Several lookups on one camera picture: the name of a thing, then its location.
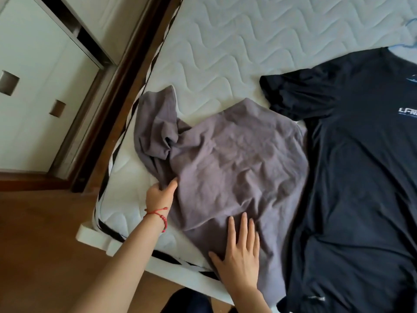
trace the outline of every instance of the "white cabinet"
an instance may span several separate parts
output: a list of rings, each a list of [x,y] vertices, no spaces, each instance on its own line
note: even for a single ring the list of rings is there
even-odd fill
[[[118,64],[148,0],[63,0]]]
[[[0,93],[0,169],[49,170],[98,69],[34,0],[8,1],[0,75],[18,83]],[[65,104],[59,117],[50,114],[56,100]]]

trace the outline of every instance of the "white mattress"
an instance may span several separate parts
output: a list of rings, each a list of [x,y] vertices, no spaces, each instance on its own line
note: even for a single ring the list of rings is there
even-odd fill
[[[268,107],[261,75],[312,67],[352,51],[412,44],[412,26],[404,24],[414,17],[417,0],[183,0],[145,90],[174,85],[177,113],[190,125],[243,98]],[[417,50],[393,52],[417,60]],[[134,121],[109,164],[93,218],[96,228],[100,219],[123,237],[142,220],[146,190],[155,182],[135,153]],[[156,249],[208,268],[172,224]]]

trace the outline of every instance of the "hand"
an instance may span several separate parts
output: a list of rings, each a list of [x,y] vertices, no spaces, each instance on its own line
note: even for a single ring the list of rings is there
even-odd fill
[[[167,207],[168,210],[158,211],[159,214],[164,216],[168,215],[171,208],[172,201],[174,199],[174,192],[178,187],[178,179],[174,178],[170,184],[164,189],[159,190],[159,184],[155,183],[146,192],[146,208],[148,212],[163,209]]]
[[[228,220],[228,238],[224,261],[214,253],[208,253],[220,275],[224,286],[232,298],[257,290],[259,273],[259,234],[255,232],[253,219],[249,221],[242,214],[239,241],[236,244],[236,231],[233,217]]]

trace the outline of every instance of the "black pants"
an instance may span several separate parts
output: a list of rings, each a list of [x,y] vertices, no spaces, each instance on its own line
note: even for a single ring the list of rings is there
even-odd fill
[[[213,313],[213,309],[207,295],[184,288],[169,298],[161,313]]]

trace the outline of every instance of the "black t-shirt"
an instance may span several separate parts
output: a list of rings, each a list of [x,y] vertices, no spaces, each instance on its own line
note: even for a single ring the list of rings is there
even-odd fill
[[[417,65],[379,48],[260,84],[309,136],[283,312],[413,312]]]

